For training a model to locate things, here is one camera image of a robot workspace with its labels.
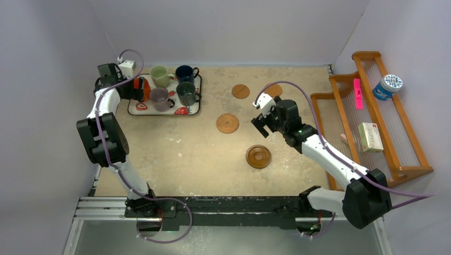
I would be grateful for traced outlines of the light wooden coaster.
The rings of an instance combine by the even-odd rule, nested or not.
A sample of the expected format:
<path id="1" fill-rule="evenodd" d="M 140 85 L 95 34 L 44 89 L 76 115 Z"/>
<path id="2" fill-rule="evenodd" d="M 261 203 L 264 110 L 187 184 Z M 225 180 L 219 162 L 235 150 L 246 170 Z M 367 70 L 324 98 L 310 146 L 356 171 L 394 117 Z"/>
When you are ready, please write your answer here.
<path id="1" fill-rule="evenodd" d="M 267 89 L 265 89 L 264 93 L 268 94 L 271 97 L 276 97 L 276 96 L 280 96 L 283 92 L 282 87 L 279 84 L 273 84 L 272 86 L 268 87 Z"/>
<path id="2" fill-rule="evenodd" d="M 250 89 L 244 84 L 237 84 L 232 88 L 232 95 L 238 99 L 245 99 L 250 95 Z"/>

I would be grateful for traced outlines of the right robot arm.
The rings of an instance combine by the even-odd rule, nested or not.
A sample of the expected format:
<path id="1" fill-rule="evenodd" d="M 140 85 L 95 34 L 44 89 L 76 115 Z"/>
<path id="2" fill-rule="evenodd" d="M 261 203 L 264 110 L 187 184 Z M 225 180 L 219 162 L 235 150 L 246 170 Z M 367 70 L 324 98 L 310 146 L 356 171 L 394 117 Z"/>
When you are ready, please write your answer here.
<path id="1" fill-rule="evenodd" d="M 319 164 L 343 189 L 315 186 L 302 192 L 298 208 L 303 215 L 325 210 L 343 215 L 354 227 L 363 229 L 392 210 L 385 174 L 379 169 L 368 170 L 334 148 L 314 127 L 302 122 L 293 100 L 262 94 L 253 106 L 261 113 L 251 123 L 265 138 L 269 135 L 265 128 L 281 133 L 288 146 Z"/>

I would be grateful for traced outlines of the dark brown wooden coaster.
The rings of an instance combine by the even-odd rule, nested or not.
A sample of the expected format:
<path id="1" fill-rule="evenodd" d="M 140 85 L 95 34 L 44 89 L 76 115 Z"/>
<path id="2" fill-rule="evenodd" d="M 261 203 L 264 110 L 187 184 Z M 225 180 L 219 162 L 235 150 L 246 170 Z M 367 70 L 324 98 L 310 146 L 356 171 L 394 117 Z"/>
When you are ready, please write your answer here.
<path id="1" fill-rule="evenodd" d="M 245 159 L 249 166 L 256 169 L 263 169 L 271 162 L 272 155 L 269 149 L 261 144 L 249 147 L 246 151 Z"/>

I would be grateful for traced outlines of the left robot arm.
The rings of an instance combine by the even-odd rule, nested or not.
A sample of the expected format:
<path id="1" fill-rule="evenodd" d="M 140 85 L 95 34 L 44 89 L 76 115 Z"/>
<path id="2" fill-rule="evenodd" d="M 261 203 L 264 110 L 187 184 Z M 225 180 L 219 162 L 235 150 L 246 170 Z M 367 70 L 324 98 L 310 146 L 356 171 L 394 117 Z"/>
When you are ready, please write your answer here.
<path id="1" fill-rule="evenodd" d="M 89 160 L 109 169 L 127 192 L 125 217 L 153 217 L 159 210 L 155 194 L 128 158 L 129 145 L 115 117 L 122 99 L 149 100 L 148 81 L 133 77 L 135 64 L 102 64 L 95 82 L 95 102 L 88 116 L 76 123 Z"/>

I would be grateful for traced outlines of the purple mug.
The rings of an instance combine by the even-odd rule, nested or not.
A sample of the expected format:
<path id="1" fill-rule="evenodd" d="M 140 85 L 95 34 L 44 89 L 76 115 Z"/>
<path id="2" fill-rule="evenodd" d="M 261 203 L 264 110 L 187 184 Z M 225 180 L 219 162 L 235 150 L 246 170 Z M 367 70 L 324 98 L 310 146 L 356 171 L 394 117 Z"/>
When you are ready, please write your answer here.
<path id="1" fill-rule="evenodd" d="M 166 112 L 175 106 L 166 88 L 154 88 L 149 94 L 150 101 L 158 112 Z"/>

